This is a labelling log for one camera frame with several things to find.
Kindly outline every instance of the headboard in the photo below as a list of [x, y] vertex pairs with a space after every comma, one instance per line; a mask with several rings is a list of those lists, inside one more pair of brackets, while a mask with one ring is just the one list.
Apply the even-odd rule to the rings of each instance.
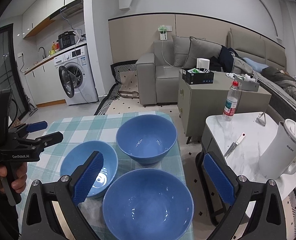
[[259, 34], [230, 28], [227, 48], [233, 48], [240, 57], [247, 57], [279, 70], [287, 69], [285, 49]]

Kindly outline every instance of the tissue box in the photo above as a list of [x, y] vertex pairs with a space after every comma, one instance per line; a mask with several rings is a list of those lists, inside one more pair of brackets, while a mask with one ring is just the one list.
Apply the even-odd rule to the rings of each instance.
[[238, 78], [237, 76], [235, 76], [235, 81], [239, 82], [240, 90], [258, 92], [260, 86], [258, 82], [244, 81], [243, 79]]
[[196, 84], [212, 84], [214, 73], [190, 73], [188, 69], [182, 70], [182, 79], [186, 81], [189, 85]]

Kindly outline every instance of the blue bowl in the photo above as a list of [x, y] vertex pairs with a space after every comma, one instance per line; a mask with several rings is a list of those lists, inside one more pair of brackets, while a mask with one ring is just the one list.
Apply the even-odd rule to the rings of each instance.
[[85, 163], [93, 151], [101, 152], [104, 156], [104, 167], [87, 197], [101, 197], [111, 184], [118, 169], [118, 158], [114, 148], [103, 141], [88, 141], [73, 148], [65, 157], [60, 167], [60, 176], [71, 175], [74, 170]]
[[188, 188], [157, 169], [122, 175], [103, 201], [104, 220], [118, 240], [178, 240], [192, 222], [193, 212]]
[[177, 130], [173, 123], [154, 114], [139, 115], [128, 120], [116, 135], [119, 148], [142, 164], [160, 161], [176, 140]]

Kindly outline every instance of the gray tissue box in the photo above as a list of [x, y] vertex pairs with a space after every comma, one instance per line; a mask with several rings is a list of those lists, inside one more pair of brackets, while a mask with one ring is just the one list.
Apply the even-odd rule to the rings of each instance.
[[243, 79], [240, 79], [237, 76], [235, 76], [235, 81], [239, 82], [240, 90], [258, 92], [260, 86], [258, 82], [244, 81]]

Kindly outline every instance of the black sleeve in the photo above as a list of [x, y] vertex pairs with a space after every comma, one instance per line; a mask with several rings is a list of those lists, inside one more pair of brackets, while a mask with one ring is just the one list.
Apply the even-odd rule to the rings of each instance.
[[17, 240], [19, 237], [16, 207], [9, 205], [5, 194], [0, 193], [0, 239]]

